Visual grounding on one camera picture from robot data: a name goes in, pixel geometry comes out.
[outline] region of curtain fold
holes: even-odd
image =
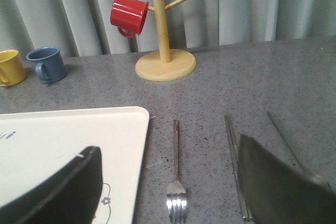
[[[22,58],[48,45],[64,57],[157,50],[154,13],[141,35],[125,38],[110,24],[112,2],[0,0],[0,50]],[[334,0],[188,0],[166,14],[171,48],[336,35]]]

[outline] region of granite countertop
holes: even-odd
[[[266,111],[291,135],[304,163],[336,188],[336,37],[189,50],[189,76],[152,82],[134,72],[144,53],[65,58],[68,75],[42,84],[28,78],[0,87],[0,113],[137,105],[150,116],[134,223],[168,223],[166,187],[174,178],[172,122],[180,120],[181,180],[188,191],[187,223],[243,223],[226,135],[253,136],[288,165],[295,160]]]

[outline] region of white tray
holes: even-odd
[[[104,184],[92,223],[131,224],[148,122],[137,106],[0,115],[0,206],[93,145]]]

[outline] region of red mug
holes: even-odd
[[[142,31],[147,16],[147,7],[148,2],[140,0],[114,0],[110,16],[111,24],[118,26],[121,35],[133,38]]]

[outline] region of wooden mug tree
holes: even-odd
[[[148,10],[155,13],[159,51],[141,57],[136,65],[136,73],[151,81],[170,81],[187,76],[196,68],[195,57],[184,50],[170,49],[166,10],[186,0],[175,0],[165,5],[165,0],[153,0]]]

